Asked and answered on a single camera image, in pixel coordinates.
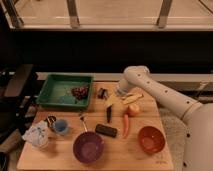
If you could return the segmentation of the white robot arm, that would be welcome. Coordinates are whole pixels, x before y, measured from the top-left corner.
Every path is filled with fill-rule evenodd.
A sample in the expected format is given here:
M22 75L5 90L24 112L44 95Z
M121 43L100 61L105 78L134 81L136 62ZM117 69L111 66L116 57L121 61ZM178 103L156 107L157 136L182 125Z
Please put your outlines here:
M182 171L213 171L213 103L203 104L149 76L146 66L129 66L115 92L126 95L138 87L155 98L187 125Z

